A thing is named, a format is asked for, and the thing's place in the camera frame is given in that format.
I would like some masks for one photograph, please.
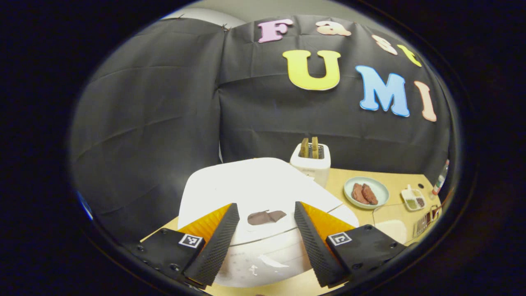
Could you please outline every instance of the sausage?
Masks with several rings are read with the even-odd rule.
[[[371,203],[372,205],[377,205],[377,204],[378,204],[378,200],[376,199],[376,196],[375,196],[375,194],[372,192],[371,187],[369,187],[369,185],[364,184],[364,185],[362,186],[362,194],[363,194],[363,197],[364,197],[369,203]]]
[[[369,202],[363,197],[362,185],[360,185],[358,183],[355,183],[355,185],[352,187],[351,196],[357,202],[361,202],[363,204],[369,204]]]

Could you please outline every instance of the screw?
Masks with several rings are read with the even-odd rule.
[[[170,268],[172,270],[174,270],[174,271],[179,271],[180,270],[179,266],[177,264],[174,264],[174,263],[170,264]]]

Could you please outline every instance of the black fabric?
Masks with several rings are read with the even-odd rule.
[[[215,24],[162,20],[117,49],[86,86],[72,126],[72,169],[119,241],[138,242],[176,217],[189,176],[219,163],[223,41]]]
[[[258,23],[290,18],[294,24],[279,41],[258,43]],[[316,31],[316,22],[333,21],[351,31],[350,36],[328,36]],[[394,56],[371,37],[376,34],[398,51]],[[442,89],[425,62],[414,65],[396,47],[405,42],[357,23],[324,16],[284,16],[232,28],[221,60],[221,153],[224,162],[252,157],[289,161],[304,137],[319,137],[329,147],[331,166],[341,169],[390,173],[423,173],[434,182],[444,165],[449,145],[450,118]],[[308,50],[309,74],[325,75],[319,50],[336,51],[340,83],[327,91],[309,91],[292,84],[287,72],[288,50]],[[357,65],[374,68],[384,82],[390,73],[401,75],[409,117],[381,108],[360,107],[363,80]],[[429,86],[438,120],[421,115],[422,99],[414,81]]]
[[[189,176],[219,163],[252,157],[289,161],[304,137],[329,146],[332,167],[423,173],[434,181],[445,162],[450,118],[435,75],[391,44],[409,44],[350,21],[294,16],[283,39],[258,43],[258,23],[224,30],[197,19],[158,21],[118,48],[89,80],[71,128],[70,162],[78,190],[115,238],[134,245],[174,217]],[[351,36],[316,31],[334,21]],[[309,50],[309,73],[325,75],[319,50],[341,54],[340,83],[308,91],[289,80],[288,50]],[[410,117],[363,110],[357,65],[406,80]],[[422,115],[413,81],[427,84],[437,122]]]

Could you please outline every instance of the wooden table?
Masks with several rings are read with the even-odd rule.
[[[378,180],[384,184],[389,190],[389,201],[381,208],[375,212],[375,217],[373,218],[373,210],[365,210],[359,208],[352,203],[350,203],[343,192],[343,185],[345,182],[357,176],[370,177],[375,180]],[[412,188],[419,189],[424,197],[426,198],[427,206],[425,209],[415,212],[409,212],[403,204],[403,199],[401,196],[401,191],[407,188],[407,185],[410,184]],[[401,220],[408,231],[408,241],[405,245],[408,245],[413,242],[419,241],[424,237],[429,229],[426,229],[419,237],[412,239],[412,226],[416,223],[429,209],[432,205],[440,205],[440,200],[435,198],[431,200],[428,198],[428,195],[431,193],[432,185],[429,180],[422,174],[393,174],[393,173],[378,173],[378,172],[364,172],[364,171],[351,171],[351,170],[342,170],[342,169],[330,169],[329,179],[325,189],[329,191],[332,195],[337,197],[343,202],[344,205],[349,207],[358,218],[360,226],[365,224],[374,225],[375,221],[378,223],[379,220]],[[162,228],[168,228],[171,230],[177,230],[177,221],[178,217],[168,222]],[[206,292],[216,296],[228,296],[228,295],[264,295],[264,296],[286,296],[286,295],[320,295],[327,293],[329,291],[335,290],[339,287],[337,286],[332,289],[327,287],[321,288],[318,284],[316,276],[314,275],[313,269],[310,269],[302,274],[299,274],[295,277],[259,287],[252,288],[233,288],[225,287],[217,284],[213,284],[206,288]]]

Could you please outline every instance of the small condiment tray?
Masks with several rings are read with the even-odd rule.
[[[402,198],[407,210],[411,212],[422,210],[427,206],[426,199],[422,192],[418,189],[412,189],[409,184],[407,185],[407,189],[402,190]]]

